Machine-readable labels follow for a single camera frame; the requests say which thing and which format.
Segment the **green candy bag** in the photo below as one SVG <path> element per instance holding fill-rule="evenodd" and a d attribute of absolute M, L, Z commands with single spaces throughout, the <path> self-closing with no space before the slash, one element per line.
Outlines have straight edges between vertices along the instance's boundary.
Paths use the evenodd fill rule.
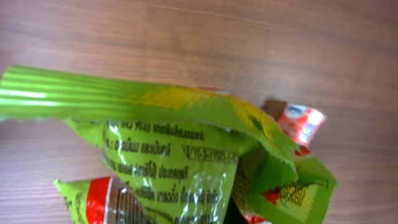
<path fill-rule="evenodd" d="M 1 118 L 63 121 L 111 177 L 54 182 L 74 223 L 321 223 L 337 185 L 256 106 L 215 91 L 11 66 Z"/>

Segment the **small orange white packet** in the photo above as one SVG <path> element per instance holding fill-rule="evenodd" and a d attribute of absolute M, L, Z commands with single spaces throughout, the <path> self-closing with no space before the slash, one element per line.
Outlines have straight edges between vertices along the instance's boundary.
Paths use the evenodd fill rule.
<path fill-rule="evenodd" d="M 320 126 L 326 121 L 325 114 L 315 108 L 277 99 L 267 100 L 262 109 L 298 144 L 299 149 L 294 151 L 296 157 L 304 158 L 312 154 L 308 147 Z"/>

